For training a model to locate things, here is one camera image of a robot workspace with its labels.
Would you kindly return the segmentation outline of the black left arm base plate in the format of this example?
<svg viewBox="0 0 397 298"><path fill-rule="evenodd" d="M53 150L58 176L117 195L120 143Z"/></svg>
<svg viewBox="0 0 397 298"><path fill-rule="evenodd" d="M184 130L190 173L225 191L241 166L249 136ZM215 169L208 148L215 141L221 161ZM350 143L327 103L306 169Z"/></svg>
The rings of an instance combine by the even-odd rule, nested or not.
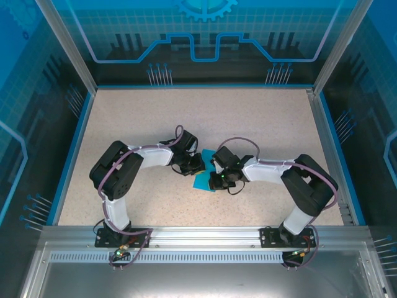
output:
<svg viewBox="0 0 397 298"><path fill-rule="evenodd" d="M128 245L129 248L139 248L148 239L148 232L139 235L124 235L108 228L100 228L96 232L94 246L96 248L118 248Z"/></svg>

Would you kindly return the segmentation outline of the aluminium side rail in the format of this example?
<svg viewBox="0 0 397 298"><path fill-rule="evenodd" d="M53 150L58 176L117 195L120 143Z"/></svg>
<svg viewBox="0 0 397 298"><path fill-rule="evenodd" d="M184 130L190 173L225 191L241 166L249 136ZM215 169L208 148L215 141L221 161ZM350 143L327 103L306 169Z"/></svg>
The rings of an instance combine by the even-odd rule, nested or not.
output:
<svg viewBox="0 0 397 298"><path fill-rule="evenodd" d="M339 186L337 203L341 211L343 224L358 225L359 222L355 214L352 197L339 159L335 138L331 131L331 123L328 121L320 97L316 96L312 89L307 89L306 93L308 95L329 174Z"/></svg>

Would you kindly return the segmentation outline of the blue printed back panel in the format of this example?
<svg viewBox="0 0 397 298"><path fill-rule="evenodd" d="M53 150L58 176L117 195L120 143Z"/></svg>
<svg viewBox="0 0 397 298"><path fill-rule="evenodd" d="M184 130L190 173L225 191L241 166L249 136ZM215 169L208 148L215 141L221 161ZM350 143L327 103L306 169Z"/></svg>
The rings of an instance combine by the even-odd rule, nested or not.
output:
<svg viewBox="0 0 397 298"><path fill-rule="evenodd" d="M98 86L311 85L357 0L51 0Z"/></svg>

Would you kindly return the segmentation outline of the aluminium frame post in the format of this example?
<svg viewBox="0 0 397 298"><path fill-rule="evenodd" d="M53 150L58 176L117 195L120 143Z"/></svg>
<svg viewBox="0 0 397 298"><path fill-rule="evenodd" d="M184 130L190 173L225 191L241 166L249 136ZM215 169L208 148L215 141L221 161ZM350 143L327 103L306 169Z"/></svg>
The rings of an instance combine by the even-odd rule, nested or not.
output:
<svg viewBox="0 0 397 298"><path fill-rule="evenodd" d="M320 92L325 87L332 72L336 68L339 60L343 56L346 48L350 44L354 34L359 25L367 14L373 0L357 0L344 28L342 29L336 43L334 44L328 58L326 59L319 75L313 85L313 95L319 96Z"/></svg>
<svg viewBox="0 0 397 298"><path fill-rule="evenodd" d="M35 0L87 90L95 96L97 85L72 36L51 0Z"/></svg>

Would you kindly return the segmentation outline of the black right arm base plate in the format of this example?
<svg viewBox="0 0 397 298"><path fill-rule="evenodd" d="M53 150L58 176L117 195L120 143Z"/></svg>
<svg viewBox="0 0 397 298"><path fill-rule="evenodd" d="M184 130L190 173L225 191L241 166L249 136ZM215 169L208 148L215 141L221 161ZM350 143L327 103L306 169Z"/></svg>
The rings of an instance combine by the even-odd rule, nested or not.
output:
<svg viewBox="0 0 397 298"><path fill-rule="evenodd" d="M267 226L259 230L262 248L316 248L316 239L312 228L304 228L298 235L293 235L284 228Z"/></svg>

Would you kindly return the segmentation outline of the aluminium mounting rail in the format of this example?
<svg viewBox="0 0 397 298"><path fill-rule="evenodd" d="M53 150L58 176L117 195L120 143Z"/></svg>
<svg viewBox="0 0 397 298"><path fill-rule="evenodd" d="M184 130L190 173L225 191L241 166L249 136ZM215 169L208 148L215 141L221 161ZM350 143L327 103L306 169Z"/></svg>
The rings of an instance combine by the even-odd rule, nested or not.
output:
<svg viewBox="0 0 397 298"><path fill-rule="evenodd" d="M155 227L151 250L231 249L258 250L266 239L259 227ZM316 244L320 250L361 250L372 248L366 226L317 226ZM96 236L90 226L46 226L38 246L59 250L94 248Z"/></svg>

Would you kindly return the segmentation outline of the blue table edge strip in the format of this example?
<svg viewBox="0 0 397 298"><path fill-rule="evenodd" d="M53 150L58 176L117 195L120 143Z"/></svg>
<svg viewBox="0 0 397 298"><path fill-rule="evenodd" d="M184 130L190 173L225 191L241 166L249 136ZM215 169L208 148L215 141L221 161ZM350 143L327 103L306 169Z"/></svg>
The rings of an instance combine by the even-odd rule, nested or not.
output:
<svg viewBox="0 0 397 298"><path fill-rule="evenodd" d="M359 222L358 225L365 226L366 225L366 221L364 219L364 215L363 215L362 209L360 207L360 203L359 203L359 200L358 200L358 197L357 197L357 194L356 194L356 191L355 191L355 188L354 188L354 185L353 185L353 182L352 182L352 179L351 179L351 176L350 176L347 164L346 164L346 160L345 160L344 154L342 152L341 143L339 141L339 137L337 136L337 131L336 131L336 127L334 125L334 121L332 119L331 113L329 111L329 107L327 105L327 102L326 102L326 99L325 99L323 93L320 93L319 97L320 97L320 99L321 99L321 101L323 103L323 106L324 106L324 109L326 111L326 116L328 118L328 121L331 123L331 131L332 131L333 137L335 138L335 143L336 143L339 159L341 161L342 169L343 169L344 175L346 177L347 185L349 187L349 191L350 191L350 194L351 194L351 197L352 197L352 202L353 202L355 214L356 214L357 220Z"/></svg>
<svg viewBox="0 0 397 298"><path fill-rule="evenodd" d="M46 225L58 225L61 211L65 203L66 195L71 182L71 177L78 157L78 153L83 141L84 132L87 127L89 114L91 113L94 98L95 96L93 96L91 93L88 93L85 98L83 108L77 122L76 130L71 141L69 152L66 157L65 165L61 173L60 181L58 183L53 203L50 208L50 213L47 217Z"/></svg>

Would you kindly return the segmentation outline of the metal tray sheet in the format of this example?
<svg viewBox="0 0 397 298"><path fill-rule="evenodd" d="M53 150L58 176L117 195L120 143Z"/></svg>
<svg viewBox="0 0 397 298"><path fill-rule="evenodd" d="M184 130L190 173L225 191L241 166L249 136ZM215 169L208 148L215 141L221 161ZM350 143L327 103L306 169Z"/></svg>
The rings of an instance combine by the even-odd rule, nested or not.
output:
<svg viewBox="0 0 397 298"><path fill-rule="evenodd" d="M51 263L35 253L17 298L397 298L376 254L320 251L306 266L281 264Z"/></svg>

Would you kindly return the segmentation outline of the blue printed side panel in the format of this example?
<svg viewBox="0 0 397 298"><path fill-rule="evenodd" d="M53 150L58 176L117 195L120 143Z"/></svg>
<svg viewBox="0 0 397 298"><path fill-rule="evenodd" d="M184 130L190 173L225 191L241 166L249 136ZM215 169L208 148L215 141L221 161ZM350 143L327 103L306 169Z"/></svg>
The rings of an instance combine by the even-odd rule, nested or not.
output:
<svg viewBox="0 0 397 298"><path fill-rule="evenodd" d="M359 215L397 287L397 0L372 0L323 95Z"/></svg>
<svg viewBox="0 0 397 298"><path fill-rule="evenodd" d="M0 298L19 298L89 91L35 0L0 0Z"/></svg>

